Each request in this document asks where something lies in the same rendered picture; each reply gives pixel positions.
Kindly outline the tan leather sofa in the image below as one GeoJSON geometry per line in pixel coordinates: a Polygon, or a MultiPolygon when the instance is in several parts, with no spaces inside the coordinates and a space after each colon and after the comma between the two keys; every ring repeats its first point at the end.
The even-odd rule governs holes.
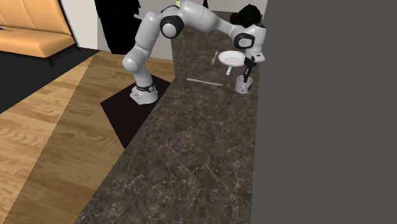
{"type": "Polygon", "coordinates": [[[52,57],[70,47],[81,51],[61,0],[0,0],[0,52],[53,66],[52,57]]]}

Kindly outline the long white knife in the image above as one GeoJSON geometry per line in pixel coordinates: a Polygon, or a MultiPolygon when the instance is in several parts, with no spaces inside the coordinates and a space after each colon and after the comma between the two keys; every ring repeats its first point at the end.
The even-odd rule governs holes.
{"type": "Polygon", "coordinates": [[[192,82],[203,83],[203,84],[214,85],[214,86],[223,86],[223,84],[221,84],[221,83],[214,83],[214,82],[210,82],[210,81],[202,81],[202,80],[197,80],[197,79],[193,79],[193,78],[186,78],[186,81],[192,81],[192,82]]]}

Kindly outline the white plate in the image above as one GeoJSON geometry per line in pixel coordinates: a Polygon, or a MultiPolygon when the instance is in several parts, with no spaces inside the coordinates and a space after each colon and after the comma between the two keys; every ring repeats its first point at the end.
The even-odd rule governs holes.
{"type": "Polygon", "coordinates": [[[229,67],[240,67],[244,65],[245,54],[239,51],[228,50],[218,54],[218,60],[229,67]]]}

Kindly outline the white cup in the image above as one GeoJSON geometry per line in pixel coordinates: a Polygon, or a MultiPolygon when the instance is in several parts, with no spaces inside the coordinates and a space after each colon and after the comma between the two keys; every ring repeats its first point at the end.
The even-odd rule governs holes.
{"type": "Polygon", "coordinates": [[[239,75],[238,77],[236,77],[235,91],[240,94],[248,94],[252,84],[253,84],[252,77],[249,77],[247,79],[247,82],[244,82],[244,76],[239,75]]]}

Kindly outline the dark robot stand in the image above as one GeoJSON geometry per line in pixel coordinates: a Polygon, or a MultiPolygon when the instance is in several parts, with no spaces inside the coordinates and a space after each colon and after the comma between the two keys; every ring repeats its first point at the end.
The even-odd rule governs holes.
{"type": "Polygon", "coordinates": [[[136,82],[101,102],[101,107],[124,149],[129,145],[171,84],[171,82],[154,75],[152,79],[158,90],[158,100],[154,103],[138,105],[130,97],[136,82]]]}

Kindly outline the black rounded object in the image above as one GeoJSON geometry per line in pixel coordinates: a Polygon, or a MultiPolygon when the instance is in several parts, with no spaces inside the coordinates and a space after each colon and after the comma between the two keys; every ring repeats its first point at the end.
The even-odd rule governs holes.
{"type": "Polygon", "coordinates": [[[253,24],[259,24],[261,22],[261,13],[259,9],[252,4],[248,4],[243,7],[238,13],[230,15],[230,23],[233,25],[241,25],[245,28],[250,27],[253,24]]]}

